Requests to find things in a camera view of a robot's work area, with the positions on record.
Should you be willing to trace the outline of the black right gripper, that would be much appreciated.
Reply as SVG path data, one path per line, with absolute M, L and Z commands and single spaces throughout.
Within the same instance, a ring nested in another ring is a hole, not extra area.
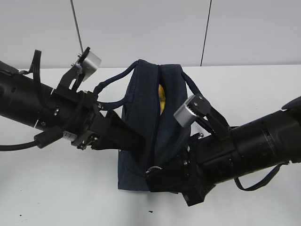
M 233 132 L 221 139 L 194 134 L 189 138 L 189 148 L 189 157 L 176 156 L 148 168 L 145 180 L 151 192 L 182 193 L 190 207 L 204 202 L 217 184 L 235 178 Z

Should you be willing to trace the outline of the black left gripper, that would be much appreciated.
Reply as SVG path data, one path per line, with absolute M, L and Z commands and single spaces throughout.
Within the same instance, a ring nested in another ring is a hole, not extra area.
M 143 152 L 145 139 L 130 128 L 118 114 L 110 110 L 104 117 L 99 112 L 97 95 L 78 91 L 85 73 L 79 68 L 69 69 L 51 94 L 55 105 L 54 123 L 63 137 L 78 149 L 88 145 L 94 150 L 119 149 Z

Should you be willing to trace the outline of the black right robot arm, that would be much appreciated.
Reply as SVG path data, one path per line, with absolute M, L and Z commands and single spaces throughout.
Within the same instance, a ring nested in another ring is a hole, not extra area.
M 301 100 L 296 98 L 281 110 L 238 127 L 231 127 L 201 94 L 190 96 L 174 113 L 182 127 L 196 122 L 209 135 L 188 139 L 186 149 L 161 166 L 146 172 L 151 192 L 181 193 L 188 206 L 201 203 L 222 182 L 271 168 L 258 183 L 266 186 L 281 166 L 301 161 Z

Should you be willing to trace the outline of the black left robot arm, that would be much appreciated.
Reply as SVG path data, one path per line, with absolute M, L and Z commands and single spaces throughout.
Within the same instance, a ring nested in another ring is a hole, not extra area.
M 140 154 L 145 147 L 144 137 L 115 111 L 100 113 L 92 92 L 69 88 L 67 81 L 54 89 L 7 64 L 0 68 L 0 114 L 40 131 L 31 142 L 2 145 L 3 152 L 44 148 L 62 138 L 81 150 L 121 149 Z

